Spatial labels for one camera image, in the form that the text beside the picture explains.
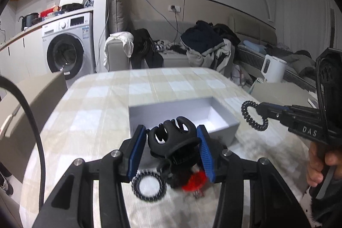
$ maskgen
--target mattress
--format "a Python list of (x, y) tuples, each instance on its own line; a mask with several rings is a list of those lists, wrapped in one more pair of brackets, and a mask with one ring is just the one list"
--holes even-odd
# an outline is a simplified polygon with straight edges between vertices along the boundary
[[(244, 63), (247, 63), (250, 66), (257, 68), (261, 71), (262, 65), (264, 64), (265, 56), (261, 53), (258, 53), (247, 48), (244, 45), (238, 45), (236, 59)], [(316, 92), (316, 86), (314, 85), (315, 82), (313, 80), (310, 80), (308, 78), (301, 78), (300, 76), (298, 76), (297, 72), (294, 69), (288, 66), (286, 67), (283, 79), (287, 82), (292, 82), (298, 85), (300, 88), (304, 90)]]

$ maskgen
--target wall outlet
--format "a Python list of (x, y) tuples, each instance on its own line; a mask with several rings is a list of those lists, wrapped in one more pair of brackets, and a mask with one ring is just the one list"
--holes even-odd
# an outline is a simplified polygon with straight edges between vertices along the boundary
[(181, 12), (181, 7), (180, 7), (180, 6), (169, 5), (168, 10), (169, 10), (170, 12), (174, 12), (174, 10), (173, 10), (171, 7), (172, 7), (172, 8), (175, 7), (177, 13), (180, 13), (180, 12)]

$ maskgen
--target red object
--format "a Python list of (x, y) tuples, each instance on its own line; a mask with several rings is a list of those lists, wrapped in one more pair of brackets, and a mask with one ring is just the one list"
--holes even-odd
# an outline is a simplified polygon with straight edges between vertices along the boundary
[(52, 12), (57, 12), (60, 10), (60, 7), (59, 6), (54, 6), (54, 7), (51, 7), (49, 9), (46, 9), (44, 10), (43, 12), (40, 13), (40, 17), (43, 18), (43, 17), (46, 17), (47, 14), (49, 13), (52, 13)]
[(182, 189), (185, 191), (197, 191), (200, 190), (206, 183), (208, 178), (206, 177), (206, 173), (203, 170), (200, 170), (197, 173), (193, 173), (188, 181), (188, 183), (182, 186)]

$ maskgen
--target countertop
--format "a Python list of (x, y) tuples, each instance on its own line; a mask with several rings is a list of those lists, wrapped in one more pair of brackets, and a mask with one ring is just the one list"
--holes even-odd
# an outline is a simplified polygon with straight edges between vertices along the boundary
[(48, 24), (50, 22), (57, 21), (57, 20), (60, 20), (60, 19), (63, 19), (63, 18), (69, 17), (69, 16), (73, 16), (73, 15), (77, 15), (77, 14), (82, 14), (82, 13), (87, 13), (87, 12), (92, 12), (93, 10), (94, 10), (94, 7), (87, 7), (87, 8), (83, 8), (83, 9), (78, 9), (78, 10), (75, 10), (75, 11), (66, 12), (66, 13), (64, 13), (62, 15), (59, 15), (59, 16), (56, 16), (56, 17), (52, 17), (52, 18), (47, 19), (45, 21), (42, 21), (42, 22), (40, 22), (38, 24), (35, 24), (35, 25), (29, 27), (28, 29), (18, 33), (15, 36), (13, 36), (6, 43), (1, 43), (0, 44), (0, 51), (3, 50), (4, 48), (8, 47), (11, 43), (13, 43), (14, 41), (18, 40), (19, 38), (29, 34), (32, 31), (35, 31), (35, 30), (41, 28), (45, 24)]
[[(206, 68), (161, 68), (117, 71), (78, 79), (63, 96), (42, 132), (46, 160), (45, 199), (76, 158), (101, 159), (131, 137), (129, 106), (215, 97), (240, 121), (230, 149), (241, 158), (267, 157), (300, 200), (307, 189), (308, 148), (287, 127), (269, 119), (264, 132), (252, 129), (241, 114), (241, 104), (256, 101), (220, 73)], [(258, 122), (255, 111), (251, 116)], [(23, 180), (20, 216), (24, 228), (32, 226), (38, 213), (40, 167), (33, 149)], [(158, 202), (135, 197), (130, 184), (122, 184), (125, 207), (132, 228), (212, 227), (220, 184), (210, 185), (204, 197), (195, 199), (167, 188)], [(245, 183), (244, 222), (249, 227), (249, 182)], [(99, 184), (94, 183), (94, 227), (100, 227)]]

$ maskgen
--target black spiral hair tie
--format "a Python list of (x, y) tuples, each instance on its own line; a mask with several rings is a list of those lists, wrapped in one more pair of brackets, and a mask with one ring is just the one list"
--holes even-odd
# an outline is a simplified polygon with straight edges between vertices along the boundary
[[(157, 192), (156, 195), (154, 196), (145, 196), (141, 193), (140, 191), (140, 182), (143, 178), (150, 176), (150, 177), (154, 177), (158, 180), (159, 182), (159, 190)], [(138, 197), (139, 199), (143, 200), (143, 201), (147, 201), (147, 202), (155, 202), (160, 200), (166, 192), (166, 185), (165, 185), (165, 181), (162, 177), (160, 177), (160, 175), (156, 172), (152, 172), (152, 171), (142, 171), (140, 173), (138, 173), (132, 180), (132, 191), (134, 193), (134, 195), (136, 197)]]
[(262, 124), (257, 123), (251, 115), (249, 115), (247, 108), (248, 107), (257, 107), (256, 102), (253, 101), (245, 101), (241, 106), (242, 116), (246, 119), (246, 122), (252, 126), (252, 128), (256, 129), (257, 131), (265, 131), (268, 128), (268, 119), (266, 117), (262, 118)]

